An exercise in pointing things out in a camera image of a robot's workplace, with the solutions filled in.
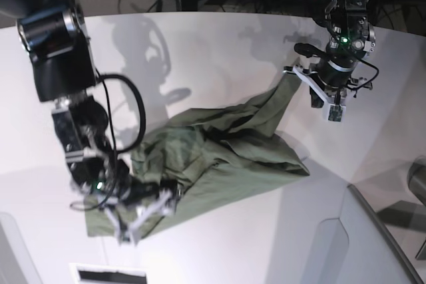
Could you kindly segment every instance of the white table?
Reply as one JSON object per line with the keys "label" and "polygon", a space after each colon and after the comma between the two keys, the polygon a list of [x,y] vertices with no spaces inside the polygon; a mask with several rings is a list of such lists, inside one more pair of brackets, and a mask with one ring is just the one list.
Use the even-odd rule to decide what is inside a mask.
{"label": "white table", "polygon": [[[89,18],[87,25],[96,66],[135,82],[149,128],[187,108],[244,102],[273,86],[282,67],[295,61],[295,42],[324,48],[328,41],[326,31],[310,19],[271,15],[121,15]],[[16,219],[45,284],[58,278],[72,283],[70,262],[143,267],[149,283],[216,283],[221,275],[222,283],[276,283],[274,276],[298,283],[315,227],[338,216],[346,182],[357,183],[375,209],[401,197],[414,201],[402,182],[410,161],[426,154],[426,112],[421,110],[425,44],[423,37],[378,29],[370,61],[381,75],[373,91],[360,91],[348,104],[342,124],[324,121],[320,110],[310,108],[308,88],[299,89],[278,131],[306,158],[310,178],[209,212],[135,249],[118,247],[112,238],[88,239],[83,215],[68,209],[78,197],[69,190],[51,105],[37,100],[16,30],[3,29],[0,212]],[[356,74],[369,77],[372,70],[359,65]],[[121,84],[110,82],[108,87],[114,125],[126,144],[137,123],[135,103]],[[95,96],[105,103],[101,88]],[[388,173],[397,185],[391,190],[386,188]],[[316,198],[307,202],[307,194]],[[307,213],[313,216],[309,221],[303,218]],[[410,233],[401,235],[403,246],[405,234]],[[297,241],[297,236],[307,240]],[[410,234],[410,260],[424,235],[416,235],[415,245],[412,238]],[[281,265],[274,264],[277,258],[283,259]],[[415,265],[426,278],[426,264]]]}

